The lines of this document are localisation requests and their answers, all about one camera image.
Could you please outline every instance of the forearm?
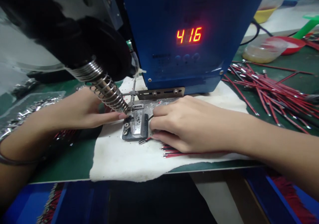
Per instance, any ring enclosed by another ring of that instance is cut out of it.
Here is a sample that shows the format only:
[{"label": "forearm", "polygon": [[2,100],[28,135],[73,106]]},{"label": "forearm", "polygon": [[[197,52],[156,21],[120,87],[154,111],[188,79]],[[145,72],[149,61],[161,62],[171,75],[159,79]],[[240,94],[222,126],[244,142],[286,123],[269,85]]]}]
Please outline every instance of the forearm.
[{"label": "forearm", "polygon": [[278,170],[319,200],[319,137],[254,118],[236,150]]},{"label": "forearm", "polygon": [[[15,161],[37,160],[47,150],[56,131],[28,125],[28,121],[8,136],[0,145],[0,152]],[[10,166],[0,164],[0,207],[5,209],[19,190],[27,184],[36,164]]]}]

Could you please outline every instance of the green handle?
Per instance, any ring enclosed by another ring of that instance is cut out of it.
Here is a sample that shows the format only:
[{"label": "green handle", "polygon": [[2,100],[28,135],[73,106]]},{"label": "green handle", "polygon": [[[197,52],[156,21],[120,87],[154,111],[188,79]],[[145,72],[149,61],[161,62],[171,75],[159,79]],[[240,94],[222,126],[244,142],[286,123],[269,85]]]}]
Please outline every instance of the green handle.
[{"label": "green handle", "polygon": [[313,28],[315,28],[315,26],[319,24],[318,20],[310,20],[308,21],[307,24],[305,24],[300,31],[298,31],[293,37],[295,39],[302,39],[306,34],[309,33],[309,31],[311,31]]}]

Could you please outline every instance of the red dish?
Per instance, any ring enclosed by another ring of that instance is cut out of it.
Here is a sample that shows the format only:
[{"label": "red dish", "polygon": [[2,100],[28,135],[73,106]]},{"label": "red dish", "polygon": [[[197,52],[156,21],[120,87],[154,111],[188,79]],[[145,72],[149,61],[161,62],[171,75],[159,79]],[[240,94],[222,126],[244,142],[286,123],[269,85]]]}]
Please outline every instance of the red dish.
[{"label": "red dish", "polygon": [[281,55],[294,54],[306,45],[304,41],[292,37],[276,36],[276,38],[280,38],[288,43],[288,48]]}]

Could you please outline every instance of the coiled spring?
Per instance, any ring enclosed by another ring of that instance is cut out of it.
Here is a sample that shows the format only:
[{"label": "coiled spring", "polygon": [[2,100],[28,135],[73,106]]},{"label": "coiled spring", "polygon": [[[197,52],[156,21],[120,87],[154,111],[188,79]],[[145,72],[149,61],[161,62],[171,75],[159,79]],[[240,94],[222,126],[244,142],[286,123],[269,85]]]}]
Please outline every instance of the coiled spring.
[{"label": "coiled spring", "polygon": [[126,113],[128,105],[125,102],[122,93],[111,79],[111,77],[103,74],[103,68],[96,62],[96,57],[92,57],[92,61],[85,66],[77,69],[66,68],[76,79],[85,82],[85,86],[90,87],[98,98],[111,109]]}]

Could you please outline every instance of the black machine arm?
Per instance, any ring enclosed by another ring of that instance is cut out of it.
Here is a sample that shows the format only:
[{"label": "black machine arm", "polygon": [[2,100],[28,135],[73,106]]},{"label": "black machine arm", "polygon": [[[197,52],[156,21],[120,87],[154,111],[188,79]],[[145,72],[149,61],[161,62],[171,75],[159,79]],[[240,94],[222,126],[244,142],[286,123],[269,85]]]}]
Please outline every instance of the black machine arm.
[{"label": "black machine arm", "polygon": [[127,111],[114,80],[135,73],[129,48],[116,30],[93,17],[67,18],[53,0],[0,0],[0,5],[27,37],[44,46],[75,78],[94,86],[107,106]]}]

